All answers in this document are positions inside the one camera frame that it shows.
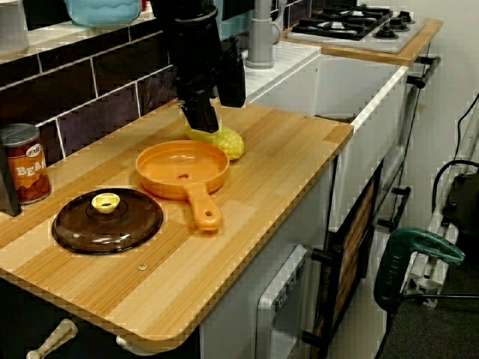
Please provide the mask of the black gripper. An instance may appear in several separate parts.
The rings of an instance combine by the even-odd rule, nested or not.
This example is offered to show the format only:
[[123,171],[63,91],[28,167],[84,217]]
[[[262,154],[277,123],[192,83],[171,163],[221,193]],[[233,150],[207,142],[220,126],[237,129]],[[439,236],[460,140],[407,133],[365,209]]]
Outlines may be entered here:
[[228,107],[245,103],[245,71],[242,56],[237,51],[237,39],[230,36],[222,41],[222,60],[180,59],[174,86],[186,120],[191,129],[214,133],[219,130],[210,98],[219,97]]

